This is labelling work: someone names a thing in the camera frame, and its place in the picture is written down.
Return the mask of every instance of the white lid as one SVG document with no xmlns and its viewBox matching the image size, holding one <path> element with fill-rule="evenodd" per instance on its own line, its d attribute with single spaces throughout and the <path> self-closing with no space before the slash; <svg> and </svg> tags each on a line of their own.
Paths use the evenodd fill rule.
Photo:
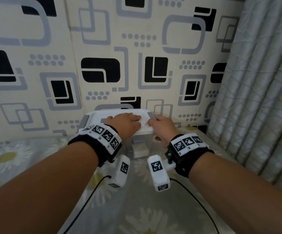
<svg viewBox="0 0 282 234">
<path fill-rule="evenodd" d="M 134 135 L 144 135 L 144 134 L 154 133 L 153 128 L 147 124 L 147 121 L 150 118 L 153 118 L 154 115 L 151 111 L 146 109 L 109 109 L 109 110 L 98 110 L 98 111 L 89 112 L 87 113 L 87 115 L 89 115 L 89 118 L 84 127 L 103 123 L 108 116 L 114 117 L 121 113 L 131 113 L 131 112 L 135 115 L 141 116 L 141 119 L 139 120 L 139 122 L 141 123 L 141 128 Z"/>
</svg>

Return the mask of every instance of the black cable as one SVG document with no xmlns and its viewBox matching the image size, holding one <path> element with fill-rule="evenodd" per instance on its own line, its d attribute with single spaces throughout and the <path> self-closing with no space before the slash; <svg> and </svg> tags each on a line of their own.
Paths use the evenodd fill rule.
<svg viewBox="0 0 282 234">
<path fill-rule="evenodd" d="M 215 228 L 216 228 L 216 230 L 217 230 L 217 233 L 220 234 L 220 232 L 219 232 L 219 230 L 218 230 L 218 228 L 217 228 L 217 226 L 216 226 L 214 220 L 213 220 L 212 217 L 210 216 L 209 212 L 205 209 L 205 207 L 201 204 L 201 202 L 200 202 L 184 185 L 182 185 L 181 182 L 179 182 L 179 181 L 177 181 L 176 179 L 173 179 L 173 178 L 170 178 L 170 180 L 177 182 L 177 183 L 178 183 L 179 185 L 181 185 L 184 189 L 186 189 L 186 191 L 189 192 L 191 196 L 193 196 L 193 198 L 200 204 L 200 206 L 205 210 L 205 212 L 206 212 L 206 213 L 208 214 L 208 216 L 210 217 L 212 223 L 214 224 L 214 226 L 215 226 Z"/>
<path fill-rule="evenodd" d="M 72 223 L 68 226 L 68 228 L 65 230 L 65 232 L 63 234 L 66 234 L 68 232 L 68 230 L 72 227 L 72 225 L 74 224 L 74 222 L 77 220 L 77 218 L 79 217 L 79 215 L 81 214 L 81 212 L 84 210 L 84 207 L 88 204 L 89 200 L 91 199 L 91 197 L 93 196 L 94 192 L 96 191 L 96 189 L 98 188 L 98 186 L 100 185 L 100 183 L 106 178 L 112 178 L 111 176 L 105 176 L 103 177 L 99 183 L 97 184 L 97 186 L 95 187 L 95 189 L 92 191 L 91 195 L 89 196 L 89 198 L 87 199 L 87 201 L 85 202 L 85 204 L 83 205 L 83 207 L 81 208 L 81 210 L 79 211 L 79 213 L 77 214 L 77 216 L 74 218 L 74 220 L 72 221 Z"/>
</svg>

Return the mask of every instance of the hand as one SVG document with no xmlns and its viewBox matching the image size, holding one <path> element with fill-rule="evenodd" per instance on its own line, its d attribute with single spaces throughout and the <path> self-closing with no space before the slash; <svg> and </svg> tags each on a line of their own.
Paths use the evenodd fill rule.
<svg viewBox="0 0 282 234">
<path fill-rule="evenodd" d="M 154 133 L 158 135 L 155 140 L 161 141 L 162 146 L 166 149 L 170 141 L 180 132 L 170 118 L 157 115 L 156 119 L 149 119 L 147 124 L 152 126 Z"/>
<path fill-rule="evenodd" d="M 122 113 L 107 117 L 104 124 L 113 126 L 121 139 L 128 139 L 141 128 L 141 123 L 137 122 L 139 119 L 141 116 L 133 113 Z"/>
</svg>

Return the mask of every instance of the forearm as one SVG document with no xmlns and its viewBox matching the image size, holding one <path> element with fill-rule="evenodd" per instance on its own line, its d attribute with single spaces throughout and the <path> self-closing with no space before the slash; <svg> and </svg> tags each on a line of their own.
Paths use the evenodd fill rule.
<svg viewBox="0 0 282 234">
<path fill-rule="evenodd" d="M 57 233 L 97 165 L 95 151 L 76 142 L 1 186 L 0 233 Z"/>
<path fill-rule="evenodd" d="M 237 234 L 282 233 L 282 192 L 244 167 L 205 153 L 189 179 Z"/>
</svg>

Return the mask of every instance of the curtain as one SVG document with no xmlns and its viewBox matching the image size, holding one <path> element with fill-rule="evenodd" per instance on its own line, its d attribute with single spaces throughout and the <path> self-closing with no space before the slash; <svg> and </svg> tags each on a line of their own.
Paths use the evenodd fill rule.
<svg viewBox="0 0 282 234">
<path fill-rule="evenodd" d="M 282 0 L 246 0 L 207 135 L 282 188 Z"/>
</svg>

